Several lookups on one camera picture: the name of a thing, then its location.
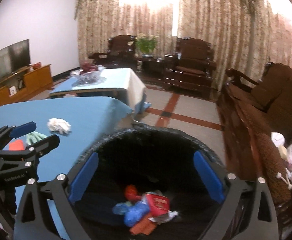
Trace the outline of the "green rubber glove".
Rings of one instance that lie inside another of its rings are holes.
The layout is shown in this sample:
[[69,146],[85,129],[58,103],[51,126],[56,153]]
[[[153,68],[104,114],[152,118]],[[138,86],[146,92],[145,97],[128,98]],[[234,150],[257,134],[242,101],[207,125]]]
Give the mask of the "green rubber glove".
[[26,146],[30,146],[32,144],[35,144],[36,142],[39,142],[43,139],[45,139],[47,136],[42,134],[42,133],[39,133],[39,132],[31,132],[29,134],[26,135],[26,142],[25,142],[25,145]]

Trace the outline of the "orange foam fruit net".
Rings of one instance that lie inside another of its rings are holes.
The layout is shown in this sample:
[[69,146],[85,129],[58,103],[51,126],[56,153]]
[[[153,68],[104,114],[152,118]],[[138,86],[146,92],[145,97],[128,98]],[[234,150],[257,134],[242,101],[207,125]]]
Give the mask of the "orange foam fruit net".
[[25,150],[24,142],[21,139],[12,141],[8,144],[9,151],[23,151]]

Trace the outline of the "white paper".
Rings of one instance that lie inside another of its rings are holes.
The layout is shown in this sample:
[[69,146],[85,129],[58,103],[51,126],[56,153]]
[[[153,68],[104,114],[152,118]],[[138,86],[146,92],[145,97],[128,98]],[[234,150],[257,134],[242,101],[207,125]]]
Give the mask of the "white paper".
[[179,215],[179,213],[177,211],[168,211],[168,213],[165,213],[163,215],[160,215],[157,217],[150,217],[150,218],[148,218],[148,220],[160,225],[160,224],[164,224],[164,223],[167,223],[167,222],[173,220],[178,215]]

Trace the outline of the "blue plastic bag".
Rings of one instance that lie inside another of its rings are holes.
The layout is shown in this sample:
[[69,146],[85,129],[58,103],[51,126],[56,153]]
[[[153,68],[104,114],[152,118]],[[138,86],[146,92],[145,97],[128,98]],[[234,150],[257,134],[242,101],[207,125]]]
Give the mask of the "blue plastic bag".
[[150,208],[142,201],[138,201],[134,205],[125,202],[116,204],[112,208],[112,212],[115,215],[123,216],[124,224],[131,228],[150,212]]

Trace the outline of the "red plastic bag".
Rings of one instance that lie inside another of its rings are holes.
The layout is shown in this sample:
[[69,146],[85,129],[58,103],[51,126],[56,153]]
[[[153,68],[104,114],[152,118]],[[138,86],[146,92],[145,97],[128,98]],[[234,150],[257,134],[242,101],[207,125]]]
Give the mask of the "red plastic bag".
[[138,193],[134,185],[129,185],[125,188],[125,198],[130,202],[137,202],[141,200],[141,195]]

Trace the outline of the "red envelope packet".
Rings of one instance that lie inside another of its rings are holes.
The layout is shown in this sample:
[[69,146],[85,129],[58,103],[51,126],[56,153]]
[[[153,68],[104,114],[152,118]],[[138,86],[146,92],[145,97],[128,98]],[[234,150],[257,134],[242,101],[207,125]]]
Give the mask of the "red envelope packet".
[[170,210],[170,201],[167,197],[153,193],[146,193],[145,198],[153,217],[166,215]]

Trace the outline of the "black trash bin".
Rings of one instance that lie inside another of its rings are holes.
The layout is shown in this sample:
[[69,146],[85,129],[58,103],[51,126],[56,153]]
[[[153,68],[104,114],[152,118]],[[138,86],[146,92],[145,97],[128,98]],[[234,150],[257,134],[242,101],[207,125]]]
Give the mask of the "black trash bin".
[[[97,169],[75,202],[91,239],[198,239],[220,208],[195,168],[194,154],[201,153],[218,168],[224,165],[207,145],[184,132],[124,129],[104,137],[93,150],[99,157]],[[130,185],[140,193],[160,191],[178,216],[149,235],[133,235],[123,217],[111,212]]]

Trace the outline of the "crumpled white tissue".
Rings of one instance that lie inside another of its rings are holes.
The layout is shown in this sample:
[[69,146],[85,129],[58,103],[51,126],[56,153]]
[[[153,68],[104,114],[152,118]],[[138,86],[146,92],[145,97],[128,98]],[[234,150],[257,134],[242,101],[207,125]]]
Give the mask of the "crumpled white tissue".
[[68,134],[71,131],[71,125],[66,120],[59,118],[49,119],[47,127],[51,132],[60,134]]

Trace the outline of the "wooden tv cabinet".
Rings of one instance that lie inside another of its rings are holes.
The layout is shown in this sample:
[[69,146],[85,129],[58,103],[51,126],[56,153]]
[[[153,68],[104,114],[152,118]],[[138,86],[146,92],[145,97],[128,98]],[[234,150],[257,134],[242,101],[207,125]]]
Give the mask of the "wooden tv cabinet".
[[0,82],[0,107],[10,103],[17,103],[30,100],[36,95],[48,90],[53,85],[51,65],[43,65],[38,69],[30,70],[30,67],[20,71],[20,80],[17,75],[11,77],[16,83],[4,83],[9,78]]

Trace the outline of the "blue tablecloth near table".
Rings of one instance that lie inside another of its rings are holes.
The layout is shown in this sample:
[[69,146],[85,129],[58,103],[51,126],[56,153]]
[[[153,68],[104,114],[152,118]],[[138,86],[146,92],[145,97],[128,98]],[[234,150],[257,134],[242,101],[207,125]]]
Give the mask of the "blue tablecloth near table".
[[88,239],[75,204],[94,175],[92,144],[133,110],[110,97],[0,107],[0,191],[16,189],[14,239]]

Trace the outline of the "red ornament on cabinet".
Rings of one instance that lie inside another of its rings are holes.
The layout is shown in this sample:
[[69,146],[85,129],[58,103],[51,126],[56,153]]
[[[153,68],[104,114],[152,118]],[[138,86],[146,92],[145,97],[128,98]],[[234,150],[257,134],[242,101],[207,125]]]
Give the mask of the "red ornament on cabinet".
[[37,62],[37,63],[35,63],[35,64],[32,65],[32,68],[33,68],[34,70],[39,69],[39,68],[41,68],[41,67],[42,67],[42,63],[41,63],[41,62]]

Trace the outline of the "flat screen television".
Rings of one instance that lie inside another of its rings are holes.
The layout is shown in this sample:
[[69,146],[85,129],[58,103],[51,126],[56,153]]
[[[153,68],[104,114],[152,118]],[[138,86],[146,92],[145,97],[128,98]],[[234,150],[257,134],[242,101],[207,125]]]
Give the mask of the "flat screen television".
[[0,82],[31,64],[29,45],[29,39],[26,39],[0,50]]

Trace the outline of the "glass fruit bowl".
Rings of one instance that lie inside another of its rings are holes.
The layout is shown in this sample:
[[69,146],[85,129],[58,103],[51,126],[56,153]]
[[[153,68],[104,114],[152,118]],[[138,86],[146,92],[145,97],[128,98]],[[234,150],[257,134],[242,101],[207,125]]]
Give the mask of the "glass fruit bowl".
[[101,73],[105,69],[104,66],[97,65],[97,70],[89,72],[84,72],[82,69],[74,70],[70,73],[70,76],[75,78],[75,83],[78,85],[100,83],[105,80],[105,78],[101,76]]

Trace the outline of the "red apples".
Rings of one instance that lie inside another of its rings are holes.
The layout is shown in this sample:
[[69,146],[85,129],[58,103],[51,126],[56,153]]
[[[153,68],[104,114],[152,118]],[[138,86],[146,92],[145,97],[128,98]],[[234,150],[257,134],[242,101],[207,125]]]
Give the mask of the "red apples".
[[80,64],[80,69],[81,69],[82,73],[98,71],[98,67],[95,64],[92,64],[92,63],[90,63],[88,61],[83,61]]

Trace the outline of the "dark wooden sofa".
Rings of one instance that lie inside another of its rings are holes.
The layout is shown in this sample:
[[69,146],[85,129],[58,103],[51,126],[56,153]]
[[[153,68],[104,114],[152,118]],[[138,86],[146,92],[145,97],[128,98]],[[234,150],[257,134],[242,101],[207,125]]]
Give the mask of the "dark wooden sofa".
[[217,106],[228,170],[242,180],[266,179],[279,228],[284,230],[292,225],[292,189],[276,177],[287,174],[286,162],[271,133],[281,133],[285,146],[292,143],[292,68],[268,62],[260,81],[233,68],[226,75],[230,80],[223,85]]

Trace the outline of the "blue cloth coffee table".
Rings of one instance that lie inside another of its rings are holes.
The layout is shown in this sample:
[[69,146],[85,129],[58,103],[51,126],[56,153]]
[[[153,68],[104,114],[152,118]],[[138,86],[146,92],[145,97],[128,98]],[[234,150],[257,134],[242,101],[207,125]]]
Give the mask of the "blue cloth coffee table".
[[66,94],[76,96],[108,96],[128,105],[135,115],[144,113],[151,103],[146,101],[146,85],[130,68],[105,69],[100,83],[78,85],[75,78],[70,77],[50,92],[50,98],[62,98]]

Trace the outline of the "dark wooden side table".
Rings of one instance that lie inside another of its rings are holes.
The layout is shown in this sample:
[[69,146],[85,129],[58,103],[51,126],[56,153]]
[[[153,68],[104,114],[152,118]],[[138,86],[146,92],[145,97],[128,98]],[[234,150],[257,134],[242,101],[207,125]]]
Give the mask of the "dark wooden side table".
[[156,57],[137,57],[137,73],[143,78],[163,79],[164,59]]

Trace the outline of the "green potted plant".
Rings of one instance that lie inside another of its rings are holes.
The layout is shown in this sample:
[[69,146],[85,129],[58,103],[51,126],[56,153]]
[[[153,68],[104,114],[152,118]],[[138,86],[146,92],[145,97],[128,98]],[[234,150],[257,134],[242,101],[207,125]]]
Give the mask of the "green potted plant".
[[156,36],[153,35],[139,35],[136,39],[136,46],[138,51],[142,55],[153,55],[156,49],[158,40]]

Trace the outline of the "beige patterned curtains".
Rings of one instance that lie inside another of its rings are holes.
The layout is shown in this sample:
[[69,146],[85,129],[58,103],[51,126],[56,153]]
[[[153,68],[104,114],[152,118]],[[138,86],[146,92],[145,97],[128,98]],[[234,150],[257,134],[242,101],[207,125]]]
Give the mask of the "beige patterned curtains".
[[179,37],[199,38],[214,50],[215,88],[227,68],[261,77],[267,61],[292,68],[290,0],[77,0],[79,59],[104,52],[117,35],[157,39],[157,56],[172,53]]

